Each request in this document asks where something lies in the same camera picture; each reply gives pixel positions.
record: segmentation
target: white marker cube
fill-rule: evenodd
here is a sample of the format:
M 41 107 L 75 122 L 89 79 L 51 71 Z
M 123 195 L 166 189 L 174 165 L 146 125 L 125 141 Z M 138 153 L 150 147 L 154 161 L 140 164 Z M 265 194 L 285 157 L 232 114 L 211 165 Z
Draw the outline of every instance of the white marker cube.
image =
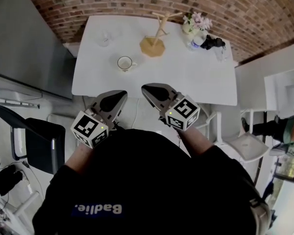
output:
M 188 95 L 166 112 L 167 124 L 186 131 L 198 119 L 200 107 Z
M 82 111 L 75 118 L 71 130 L 78 140 L 90 148 L 107 138 L 109 133 L 107 125 Z

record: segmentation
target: person in green shirt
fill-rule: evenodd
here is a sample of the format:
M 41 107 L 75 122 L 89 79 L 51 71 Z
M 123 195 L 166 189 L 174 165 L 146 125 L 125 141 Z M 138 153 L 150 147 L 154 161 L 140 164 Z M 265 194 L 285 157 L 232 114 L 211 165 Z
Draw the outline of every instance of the person in green shirt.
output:
M 245 118 L 242 118 L 242 125 L 246 132 L 249 131 L 249 125 Z M 273 139 L 287 144 L 286 154 L 294 157 L 294 116 L 278 121 L 269 121 L 267 123 L 253 125 L 253 135 L 271 136 Z

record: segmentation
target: hexagonal wooden base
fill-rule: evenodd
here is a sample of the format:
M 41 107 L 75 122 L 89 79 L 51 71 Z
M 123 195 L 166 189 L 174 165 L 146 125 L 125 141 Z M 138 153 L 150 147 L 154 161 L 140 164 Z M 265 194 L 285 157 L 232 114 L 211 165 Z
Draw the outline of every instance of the hexagonal wooden base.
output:
M 155 38 L 151 37 L 145 37 L 141 42 L 141 50 L 142 53 L 146 54 L 149 57 L 159 57 L 162 56 L 163 52 L 165 51 L 165 45 L 163 44 L 163 41 L 158 39 L 156 45 L 152 47 L 153 41 Z

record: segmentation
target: bouquet of flowers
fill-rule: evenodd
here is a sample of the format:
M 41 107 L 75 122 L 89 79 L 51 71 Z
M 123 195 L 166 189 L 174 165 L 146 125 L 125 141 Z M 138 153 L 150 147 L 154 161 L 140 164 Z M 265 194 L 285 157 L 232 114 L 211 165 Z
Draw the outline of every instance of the bouquet of flowers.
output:
M 188 13 L 183 17 L 184 24 L 189 24 L 189 32 L 194 29 L 207 30 L 212 27 L 212 21 L 209 18 L 201 16 L 201 13 L 194 12 L 193 14 Z

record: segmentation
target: wooden mug tree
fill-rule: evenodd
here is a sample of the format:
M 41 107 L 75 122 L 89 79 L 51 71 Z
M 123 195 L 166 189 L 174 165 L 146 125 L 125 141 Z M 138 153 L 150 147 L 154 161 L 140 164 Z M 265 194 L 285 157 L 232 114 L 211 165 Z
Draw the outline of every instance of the wooden mug tree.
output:
M 158 56 L 162 56 L 163 52 L 165 51 L 165 46 L 163 44 L 163 41 L 159 38 L 164 35 L 168 35 L 168 33 L 166 33 L 163 29 L 168 18 L 181 15 L 182 12 L 175 13 L 175 14 L 170 14 L 170 12 L 166 12 L 164 15 L 153 12 L 152 14 L 158 17 L 158 22 L 159 22 L 158 31 L 156 33 L 156 36 L 154 37 L 144 37 L 144 39 L 140 42 L 140 47 L 141 47 L 142 53 L 148 55 L 149 57 L 158 57 Z

